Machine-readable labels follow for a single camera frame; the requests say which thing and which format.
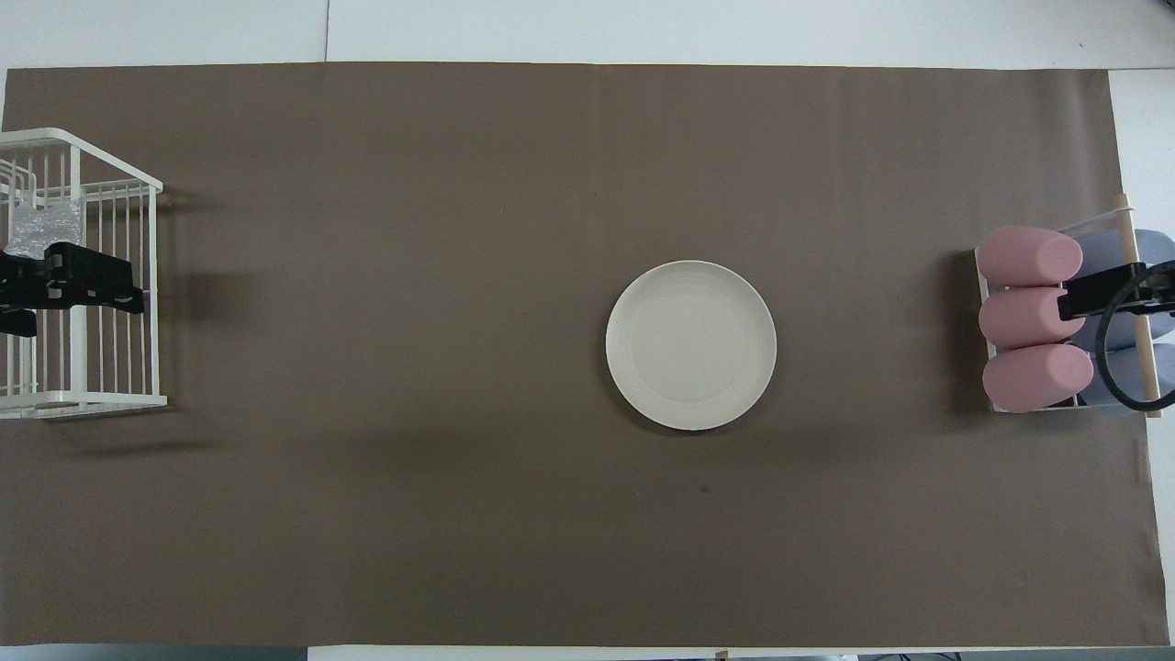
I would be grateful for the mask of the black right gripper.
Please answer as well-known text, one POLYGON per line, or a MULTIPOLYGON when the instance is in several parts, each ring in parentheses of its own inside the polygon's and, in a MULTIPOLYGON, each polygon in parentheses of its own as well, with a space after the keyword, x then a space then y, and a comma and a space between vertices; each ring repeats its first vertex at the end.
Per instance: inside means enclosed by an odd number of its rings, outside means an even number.
MULTIPOLYGON (((1100 317, 1112 298, 1137 274, 1144 264, 1121 264, 1062 282, 1063 294, 1058 298, 1060 318, 1085 319, 1100 317)), ((1167 313, 1174 317, 1174 261, 1155 264, 1139 286, 1130 286, 1113 313, 1132 313, 1135 317, 1167 313)))

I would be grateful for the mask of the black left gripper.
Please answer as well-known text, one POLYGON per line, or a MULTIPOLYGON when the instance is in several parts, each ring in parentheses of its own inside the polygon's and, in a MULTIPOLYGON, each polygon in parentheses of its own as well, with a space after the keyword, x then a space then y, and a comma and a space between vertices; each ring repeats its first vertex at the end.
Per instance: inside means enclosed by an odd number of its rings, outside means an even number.
POLYGON ((36 336, 38 304, 46 310, 109 306, 130 315, 145 312, 145 294, 134 286, 129 261, 69 242, 52 243, 43 259, 48 268, 47 279, 54 281, 53 286, 46 288, 36 259, 1 254, 4 333, 36 336))

